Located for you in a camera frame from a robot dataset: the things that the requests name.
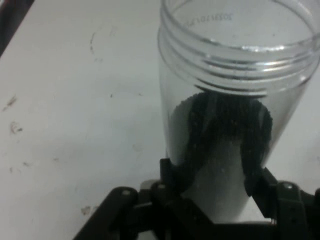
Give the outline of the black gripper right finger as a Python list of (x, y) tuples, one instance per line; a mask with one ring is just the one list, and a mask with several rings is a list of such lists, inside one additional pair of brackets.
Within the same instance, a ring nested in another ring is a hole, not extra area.
[(320, 191), (309, 194), (288, 181), (279, 181), (267, 168), (248, 174), (244, 181), (262, 215), (272, 223), (248, 223), (249, 239), (318, 240), (320, 238)]

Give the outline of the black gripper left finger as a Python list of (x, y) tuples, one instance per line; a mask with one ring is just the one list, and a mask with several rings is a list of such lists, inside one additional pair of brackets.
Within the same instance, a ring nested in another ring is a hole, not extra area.
[(137, 240), (152, 232), (158, 240), (215, 240), (213, 223), (190, 200), (163, 181), (147, 189), (112, 189), (74, 237), (76, 240)]

